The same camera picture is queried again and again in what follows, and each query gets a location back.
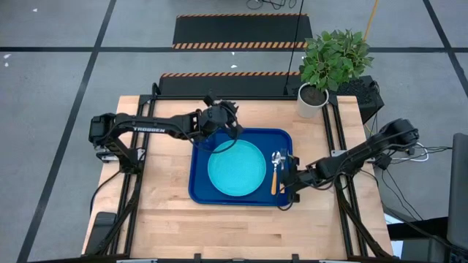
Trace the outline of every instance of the potted plant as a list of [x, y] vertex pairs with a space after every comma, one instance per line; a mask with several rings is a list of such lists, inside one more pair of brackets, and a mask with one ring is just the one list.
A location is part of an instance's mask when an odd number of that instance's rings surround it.
[[374, 58], [367, 57], [369, 46], [361, 32], [324, 31], [306, 41], [306, 56], [299, 66], [305, 83], [298, 90], [297, 104], [299, 115], [311, 118], [327, 103], [328, 89], [337, 91], [342, 83], [359, 77]]

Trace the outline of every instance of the orange utensil handle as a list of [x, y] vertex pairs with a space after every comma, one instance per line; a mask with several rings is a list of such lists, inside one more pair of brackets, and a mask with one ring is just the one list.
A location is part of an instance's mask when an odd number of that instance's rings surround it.
[[271, 194], [276, 195], [276, 169], [273, 172], [273, 182], [271, 183]]

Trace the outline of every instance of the wooden table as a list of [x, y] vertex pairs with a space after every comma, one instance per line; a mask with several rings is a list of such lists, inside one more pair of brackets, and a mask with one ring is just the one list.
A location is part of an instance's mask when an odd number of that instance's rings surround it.
[[[137, 102], [138, 96], [122, 96], [117, 112], [136, 114]], [[322, 114], [313, 119], [301, 118], [295, 112], [295, 101], [237, 103], [240, 106], [238, 120], [242, 126], [279, 128], [290, 134], [294, 154], [301, 158], [300, 169], [329, 156]], [[160, 100], [156, 101], [154, 116], [170, 117], [197, 108], [205, 109], [206, 106], [201, 100]], [[366, 139], [356, 98], [339, 97], [339, 109], [346, 144], [352, 148]], [[331, 110], [333, 137], [337, 144]], [[131, 137], [130, 132], [122, 134], [121, 140], [128, 146]], [[299, 254], [301, 259], [347, 258], [333, 188], [329, 191], [301, 190], [301, 202], [287, 212], [276, 207], [200, 205], [190, 199], [187, 189], [191, 153], [192, 145], [187, 141], [174, 140], [163, 134], [150, 136], [132, 258], [192, 259], [195, 253], [201, 253], [203, 259], [291, 259], [291, 254]], [[363, 169], [373, 173], [369, 164]], [[117, 162], [104, 164], [99, 184], [117, 170]], [[97, 212], [117, 211], [123, 177], [110, 181], [97, 195], [83, 251]], [[364, 225], [391, 253], [374, 178], [364, 173], [356, 175], [355, 188]], [[355, 229], [349, 222], [353, 250], [358, 255]], [[121, 230], [118, 252], [123, 251], [126, 232], [127, 224]]]

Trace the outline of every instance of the green leaves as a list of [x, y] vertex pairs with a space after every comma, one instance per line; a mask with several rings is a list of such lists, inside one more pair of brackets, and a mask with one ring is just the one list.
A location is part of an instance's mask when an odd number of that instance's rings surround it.
[[350, 77], [359, 77], [374, 58], [367, 57], [369, 46], [363, 41], [362, 33], [353, 34], [335, 30], [306, 39], [306, 57], [299, 66], [301, 80], [324, 91], [338, 90]]

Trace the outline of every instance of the gray floor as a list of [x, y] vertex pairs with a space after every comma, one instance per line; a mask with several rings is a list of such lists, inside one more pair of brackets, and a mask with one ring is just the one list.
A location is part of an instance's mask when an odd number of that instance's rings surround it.
[[[305, 0], [315, 34], [352, 28], [365, 31], [373, 0]], [[468, 4], [431, 1], [454, 47], [468, 47]], [[0, 47], [92, 47], [109, 0], [0, 1]], [[265, 4], [256, 12], [274, 11]], [[117, 0], [102, 46], [167, 47], [176, 15], [254, 12], [244, 0]], [[381, 1], [369, 35], [373, 47], [442, 47], [422, 1]], [[90, 53], [0, 52], [0, 255], [16, 261], [52, 160], [64, 131]], [[456, 132], [468, 133], [468, 98], [447, 53], [373, 53], [366, 74], [377, 80], [385, 107], [378, 124], [408, 118], [425, 146], [451, 145]], [[468, 53], [457, 53], [468, 70]], [[115, 111], [120, 95], [144, 94], [164, 72], [286, 71], [290, 53], [100, 53], [89, 80], [55, 186], [29, 260], [79, 256], [88, 205], [101, 164], [87, 142], [89, 119]], [[295, 54], [297, 69], [301, 53]], [[393, 165], [390, 172], [424, 218], [446, 216], [450, 152], [425, 163]], [[384, 203], [402, 213], [399, 201], [381, 183]]]

